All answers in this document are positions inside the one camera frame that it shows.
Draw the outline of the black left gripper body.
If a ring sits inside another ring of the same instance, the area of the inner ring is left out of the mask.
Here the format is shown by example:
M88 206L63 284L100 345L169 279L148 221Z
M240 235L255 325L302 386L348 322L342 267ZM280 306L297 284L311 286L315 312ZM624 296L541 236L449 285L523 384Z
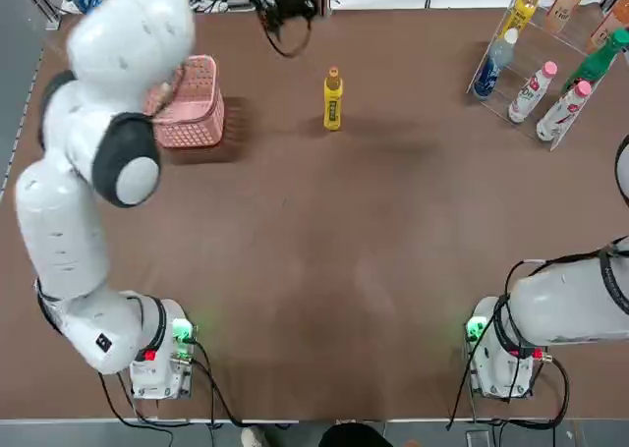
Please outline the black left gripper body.
M309 23L317 14L316 0L253 0L253 4L266 28L280 28L294 18Z

